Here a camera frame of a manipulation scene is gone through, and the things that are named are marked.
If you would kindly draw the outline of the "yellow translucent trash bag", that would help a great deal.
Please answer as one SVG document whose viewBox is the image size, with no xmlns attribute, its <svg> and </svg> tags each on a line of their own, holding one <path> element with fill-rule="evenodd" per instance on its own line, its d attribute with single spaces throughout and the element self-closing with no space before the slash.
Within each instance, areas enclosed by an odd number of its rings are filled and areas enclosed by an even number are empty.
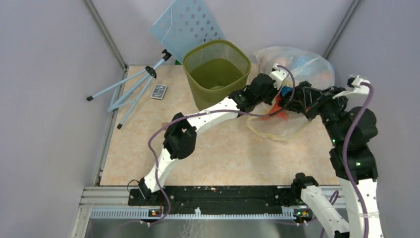
<svg viewBox="0 0 420 238">
<path fill-rule="evenodd" d="M 303 114 L 282 111 L 271 117 L 247 118 L 247 127 L 261 138 L 288 142 L 311 123 Z"/>
</svg>

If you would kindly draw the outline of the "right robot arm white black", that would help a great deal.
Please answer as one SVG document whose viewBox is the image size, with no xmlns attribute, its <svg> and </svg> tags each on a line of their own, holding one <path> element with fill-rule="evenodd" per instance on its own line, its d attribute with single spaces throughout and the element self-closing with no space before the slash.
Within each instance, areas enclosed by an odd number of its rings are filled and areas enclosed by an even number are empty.
<svg viewBox="0 0 420 238">
<path fill-rule="evenodd" d="M 320 117 L 332 142 L 329 152 L 345 198 L 343 218 L 321 193 L 312 177 L 296 175 L 290 197 L 306 204 L 329 238 L 381 238 L 384 236 L 376 199 L 378 171 L 368 142 L 377 136 L 376 116 L 368 109 L 374 89 L 369 81 L 351 78 L 351 90 L 332 86 L 316 89 L 301 82 L 285 95 L 285 108 L 308 119 Z"/>
</svg>

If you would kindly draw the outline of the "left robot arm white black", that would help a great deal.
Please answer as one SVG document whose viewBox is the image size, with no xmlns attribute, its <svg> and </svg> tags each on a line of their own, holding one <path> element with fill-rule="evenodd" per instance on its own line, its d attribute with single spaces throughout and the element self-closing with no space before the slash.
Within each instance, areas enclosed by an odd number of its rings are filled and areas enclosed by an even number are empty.
<svg viewBox="0 0 420 238">
<path fill-rule="evenodd" d="M 158 191 L 163 188 L 172 169 L 194 152 L 199 135 L 227 120 L 242 115 L 254 116 L 254 108 L 261 103 L 270 104 L 285 86 L 287 79 L 295 87 L 294 75 L 284 69 L 270 74 L 260 73 L 251 84 L 230 93 L 207 109 L 186 116 L 177 113 L 169 124 L 151 136 L 154 139 L 157 134 L 164 132 L 164 141 L 159 154 L 152 152 L 155 157 L 153 169 L 138 183 L 140 199 L 147 205 L 155 204 L 159 197 Z"/>
</svg>

